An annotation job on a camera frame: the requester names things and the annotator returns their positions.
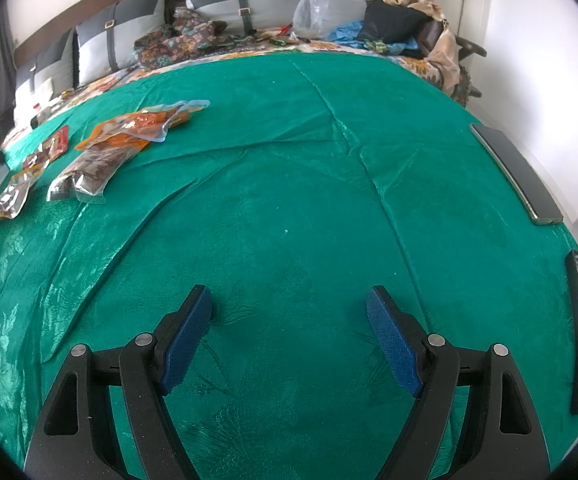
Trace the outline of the yellow sausage pack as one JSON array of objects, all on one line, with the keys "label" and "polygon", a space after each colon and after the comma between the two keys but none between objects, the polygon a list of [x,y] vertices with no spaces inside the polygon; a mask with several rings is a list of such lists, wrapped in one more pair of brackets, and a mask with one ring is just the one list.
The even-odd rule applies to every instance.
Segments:
[{"label": "yellow sausage pack", "polygon": [[0,193],[0,220],[13,220],[22,211],[31,188],[44,173],[46,162],[27,167],[14,174]]}]

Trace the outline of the orange clear snack pack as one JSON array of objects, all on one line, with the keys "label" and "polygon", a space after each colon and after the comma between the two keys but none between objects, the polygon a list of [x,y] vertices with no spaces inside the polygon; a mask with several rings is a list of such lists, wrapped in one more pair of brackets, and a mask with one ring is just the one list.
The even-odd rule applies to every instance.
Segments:
[{"label": "orange clear snack pack", "polygon": [[95,144],[120,137],[118,142],[164,142],[170,128],[189,122],[193,113],[209,107],[209,100],[178,101],[173,104],[148,106],[100,122],[87,139],[76,145],[77,151],[85,151]]}]

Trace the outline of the grey smartphone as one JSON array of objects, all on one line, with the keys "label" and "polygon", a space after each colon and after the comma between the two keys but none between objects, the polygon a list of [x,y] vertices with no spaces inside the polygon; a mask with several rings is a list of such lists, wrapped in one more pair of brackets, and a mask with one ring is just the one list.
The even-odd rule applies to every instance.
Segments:
[{"label": "grey smartphone", "polygon": [[546,185],[504,132],[481,124],[471,124],[470,130],[505,174],[533,223],[548,226],[564,222]]}]

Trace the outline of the brown dried snack pack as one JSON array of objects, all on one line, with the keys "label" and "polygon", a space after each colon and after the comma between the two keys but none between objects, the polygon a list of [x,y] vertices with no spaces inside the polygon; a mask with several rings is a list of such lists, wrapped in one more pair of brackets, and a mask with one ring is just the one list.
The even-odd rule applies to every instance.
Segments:
[{"label": "brown dried snack pack", "polygon": [[103,203],[111,179],[148,144],[147,140],[118,134],[88,146],[50,183],[46,200],[76,198],[81,203]]}]

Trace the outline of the red snack pack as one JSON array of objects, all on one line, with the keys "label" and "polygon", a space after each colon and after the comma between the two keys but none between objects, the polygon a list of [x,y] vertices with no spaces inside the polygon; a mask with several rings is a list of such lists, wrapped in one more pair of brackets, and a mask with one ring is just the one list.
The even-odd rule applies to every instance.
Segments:
[{"label": "red snack pack", "polygon": [[68,133],[70,128],[68,125],[60,127],[45,141],[39,144],[38,148],[25,157],[22,169],[27,170],[35,166],[49,165],[66,151],[68,151]]}]

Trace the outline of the green bed cover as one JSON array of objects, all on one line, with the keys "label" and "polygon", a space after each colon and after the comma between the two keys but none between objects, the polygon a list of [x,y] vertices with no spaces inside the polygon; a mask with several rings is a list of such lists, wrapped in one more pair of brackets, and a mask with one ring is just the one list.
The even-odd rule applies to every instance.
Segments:
[{"label": "green bed cover", "polygon": [[61,126],[200,99],[99,200],[48,202],[70,150],[0,222],[0,445],[22,462],[74,344],[126,344],[211,290],[215,314],[167,407],[205,479],[374,478],[411,409],[367,322],[370,289],[457,346],[505,344],[548,456],[578,435],[564,226],[537,226],[472,115],[382,58],[275,53],[115,88]]}]

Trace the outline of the left grey pillow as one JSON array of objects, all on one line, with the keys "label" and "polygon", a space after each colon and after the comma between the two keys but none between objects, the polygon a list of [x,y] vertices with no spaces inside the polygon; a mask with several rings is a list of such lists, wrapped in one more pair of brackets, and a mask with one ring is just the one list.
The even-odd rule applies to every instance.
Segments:
[{"label": "left grey pillow", "polygon": [[16,127],[28,126],[52,100],[74,86],[74,39],[72,28],[16,70]]}]

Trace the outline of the beige patterned cloth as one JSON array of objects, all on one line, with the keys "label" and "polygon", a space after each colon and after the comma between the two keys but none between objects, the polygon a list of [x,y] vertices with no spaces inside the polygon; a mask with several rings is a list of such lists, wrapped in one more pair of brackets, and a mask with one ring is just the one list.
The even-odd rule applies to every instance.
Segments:
[{"label": "beige patterned cloth", "polygon": [[460,65],[457,38],[441,6],[434,0],[382,1],[390,6],[419,11],[430,18],[430,22],[423,25],[415,35],[421,58],[415,58],[413,53],[402,52],[395,58],[395,62],[465,106],[472,82],[467,70]]}]

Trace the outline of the middle grey pillow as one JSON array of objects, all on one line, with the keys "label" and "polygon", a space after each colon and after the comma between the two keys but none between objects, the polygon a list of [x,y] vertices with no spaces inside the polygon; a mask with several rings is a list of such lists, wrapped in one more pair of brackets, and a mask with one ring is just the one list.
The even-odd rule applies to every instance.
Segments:
[{"label": "middle grey pillow", "polygon": [[167,0],[120,0],[78,24],[80,84],[134,65],[134,42],[165,24],[165,3]]}]

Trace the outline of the floral folded blanket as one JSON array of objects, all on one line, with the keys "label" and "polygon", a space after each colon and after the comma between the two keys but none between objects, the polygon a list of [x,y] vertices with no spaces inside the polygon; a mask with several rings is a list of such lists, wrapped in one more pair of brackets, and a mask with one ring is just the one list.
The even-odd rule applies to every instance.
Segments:
[{"label": "floral folded blanket", "polygon": [[204,18],[188,8],[176,8],[172,24],[165,23],[138,38],[132,52],[138,65],[146,70],[201,58],[229,47],[236,39],[225,35],[227,24]]}]

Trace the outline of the black bag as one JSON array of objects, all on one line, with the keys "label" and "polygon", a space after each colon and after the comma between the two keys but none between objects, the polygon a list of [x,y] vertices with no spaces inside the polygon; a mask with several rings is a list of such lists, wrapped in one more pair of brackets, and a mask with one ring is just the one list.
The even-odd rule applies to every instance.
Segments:
[{"label": "black bag", "polygon": [[405,42],[430,21],[430,16],[416,9],[373,1],[366,6],[363,25],[357,39],[382,41],[385,44]]}]

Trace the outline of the clear plastic bag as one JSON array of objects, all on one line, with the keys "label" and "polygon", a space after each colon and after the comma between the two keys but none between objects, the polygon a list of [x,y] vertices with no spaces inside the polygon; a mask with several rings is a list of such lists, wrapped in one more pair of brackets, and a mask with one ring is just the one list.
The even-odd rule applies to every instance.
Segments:
[{"label": "clear plastic bag", "polygon": [[299,0],[292,18],[292,29],[300,38],[323,39],[331,0]]}]

